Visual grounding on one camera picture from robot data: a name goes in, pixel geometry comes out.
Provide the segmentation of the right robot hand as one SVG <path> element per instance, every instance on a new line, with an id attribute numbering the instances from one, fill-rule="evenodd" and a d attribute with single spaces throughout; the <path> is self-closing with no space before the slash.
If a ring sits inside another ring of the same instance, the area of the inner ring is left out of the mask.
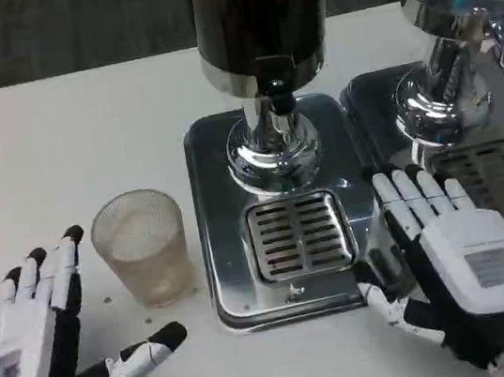
<path id="1" fill-rule="evenodd" d="M 353 265 L 387 324 L 491 373 L 504 367 L 504 217 L 477 207 L 458 179 L 415 164 L 371 173 L 384 233 L 422 292 L 401 293 L 368 258 Z"/>

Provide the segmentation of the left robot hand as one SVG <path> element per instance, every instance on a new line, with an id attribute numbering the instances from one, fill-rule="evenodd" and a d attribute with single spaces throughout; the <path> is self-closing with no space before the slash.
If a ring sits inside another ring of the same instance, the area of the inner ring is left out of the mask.
<path id="1" fill-rule="evenodd" d="M 69 226 L 51 252 L 31 250 L 2 279 L 0 377 L 146 377 L 187 339 L 180 322 L 78 370 L 84 229 Z"/>

